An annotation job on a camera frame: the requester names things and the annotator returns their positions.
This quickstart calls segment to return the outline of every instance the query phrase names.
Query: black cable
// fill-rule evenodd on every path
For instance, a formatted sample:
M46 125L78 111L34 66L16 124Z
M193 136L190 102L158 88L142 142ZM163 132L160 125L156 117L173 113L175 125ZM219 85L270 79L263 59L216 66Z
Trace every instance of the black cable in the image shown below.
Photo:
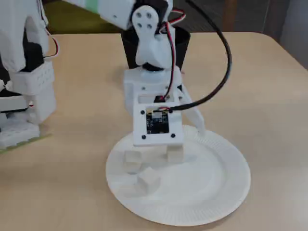
M193 107L197 107L209 100L211 100L222 88L223 86L226 84L226 82L229 79L230 76L230 72L231 72L231 67L232 67L232 54L231 54L231 50L229 47L229 44L226 40L226 38L224 37L224 35L222 34L221 30L219 29L219 27L212 21L212 19L203 11L201 10L193 1L191 0L186 0L186 2L192 7L194 8L196 11L198 11L200 13L200 15L202 15L207 22L211 25L211 27L216 31L216 33L218 34L218 36L220 37L221 41L223 42L225 48L226 48L226 52L227 52L227 57L228 57L228 66L227 66L227 71L226 74L223 78L223 80L221 81L221 83L206 97L192 102L192 103L188 103L188 104L184 104L184 105L180 105L180 106L175 106L175 107L171 107L169 109L169 111L183 111L183 110L187 110Z

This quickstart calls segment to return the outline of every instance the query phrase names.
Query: circuit board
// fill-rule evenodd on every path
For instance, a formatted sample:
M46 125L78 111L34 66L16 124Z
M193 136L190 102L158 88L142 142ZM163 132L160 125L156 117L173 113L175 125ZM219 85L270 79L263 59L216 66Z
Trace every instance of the circuit board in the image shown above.
M146 114L147 134L169 133L168 112L147 112Z

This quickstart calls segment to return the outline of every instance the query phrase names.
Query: wire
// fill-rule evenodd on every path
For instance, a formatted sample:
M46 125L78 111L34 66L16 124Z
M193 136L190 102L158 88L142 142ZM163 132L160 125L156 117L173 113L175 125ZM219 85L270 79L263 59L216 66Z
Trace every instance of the wire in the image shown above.
M186 14L183 10L173 8L173 10L171 12L182 14L179 18L176 18L176 19L170 21L170 24L172 26L174 26L177 23L182 22L186 18Z
M226 38L224 37L224 35L222 34L221 30L219 29L219 27L212 21L212 19L203 11L201 10L194 2L192 2L191 0L186 0L186 2L192 7L194 8L196 11L198 11L200 13L200 15L202 15L207 22L211 25L211 27L216 31L216 33L218 34L218 36L220 37L223 45L225 46L226 52L227 52L227 57L228 57L228 64L227 64L227 70L226 70L226 74L223 78L223 80L219 83L219 85L206 97L192 102L192 103L188 103L188 104L183 104L183 105L179 105L179 106L175 106L175 107L171 107L169 109L169 111L183 111L183 110L188 110L190 108L193 107L197 107L203 103L206 103L207 101L211 100L222 88L223 86L226 84L226 82L228 81L229 77L230 77L230 72L231 72L231 67L232 67L232 54L231 54L231 50L228 44L228 41L226 40Z
M173 83L173 79L174 79L174 69L175 69L175 65L176 65L176 54L175 54L175 46L174 46L174 42L171 36L171 32L170 32L170 27L169 27L169 23L165 23L166 24L166 29L167 29L167 37L170 43L170 47L171 47L171 54L172 54L172 68L171 68L171 78L170 78L170 84L168 86L168 90L166 92L166 94L163 96L163 99L165 99L169 93L170 90L172 88L172 83Z
M184 10L177 9L177 8L173 8L171 12L172 12L172 13L180 13L180 14L181 14L180 17L178 17L178 18L176 18L176 19L173 19L173 20L169 21L169 23L171 24L171 26L174 26L175 24L178 24L178 23L182 22L182 21L186 18L186 14L185 14ZM160 28L159 32L162 33L162 31L163 31L165 28L166 28L166 26L163 25L163 26Z
M37 3L38 3L38 6L39 6L39 7L38 7L38 9L39 9L39 14L40 14L41 19L43 20L43 22L44 22L44 24L45 24L45 31L46 31L47 35L50 36L50 37L52 38L52 40L53 40L53 42L54 42L54 44L55 44L55 46L56 46L55 54L49 55L49 56L45 56L44 58L55 58L55 57L57 57L58 54L60 53L60 46L59 46L58 40L57 40L55 37L53 37L53 36L51 35L51 33L49 32L49 30L47 29L47 22L46 22L45 19L44 19L41 0L37 0Z

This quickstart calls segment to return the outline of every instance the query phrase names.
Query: foam block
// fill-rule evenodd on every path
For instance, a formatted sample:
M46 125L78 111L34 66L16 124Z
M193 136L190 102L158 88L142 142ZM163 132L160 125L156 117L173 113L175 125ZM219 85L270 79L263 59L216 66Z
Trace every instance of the foam block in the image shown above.
M151 167L145 169L137 177L139 188L146 194L155 192L159 188L160 180L159 174Z

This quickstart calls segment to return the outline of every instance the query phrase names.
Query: green base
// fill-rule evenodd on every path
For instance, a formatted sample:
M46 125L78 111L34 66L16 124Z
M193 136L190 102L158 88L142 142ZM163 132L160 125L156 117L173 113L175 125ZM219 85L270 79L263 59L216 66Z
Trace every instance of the green base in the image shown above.
M35 141L40 141L40 140L42 140L44 138L48 138L50 136L51 136L51 134L48 134L48 135L45 135L45 136L40 136L40 137L35 137L35 138L32 138L32 139L29 139L28 141L21 142L21 143L17 144L16 146L8 147L7 149L4 149L4 150L0 149L0 154L3 154L5 152L11 151L11 150L14 150L16 148L20 148L20 147L25 146L27 144L33 143Z

